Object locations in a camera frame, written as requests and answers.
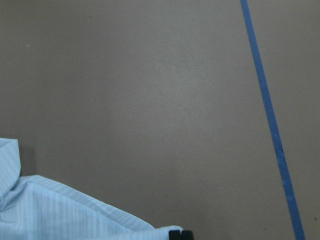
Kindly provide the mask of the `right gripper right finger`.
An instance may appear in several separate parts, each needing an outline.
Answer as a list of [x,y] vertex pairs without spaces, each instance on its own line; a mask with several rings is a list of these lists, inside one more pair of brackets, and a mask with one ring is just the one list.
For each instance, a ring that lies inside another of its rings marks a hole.
[[181,240],[194,240],[194,234],[191,230],[183,230],[181,232]]

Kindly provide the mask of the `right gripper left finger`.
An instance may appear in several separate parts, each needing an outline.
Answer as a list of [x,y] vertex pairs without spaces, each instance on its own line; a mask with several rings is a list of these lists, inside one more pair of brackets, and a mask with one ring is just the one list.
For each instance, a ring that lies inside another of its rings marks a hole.
[[169,240],[181,240],[181,231],[180,230],[170,230],[168,232]]

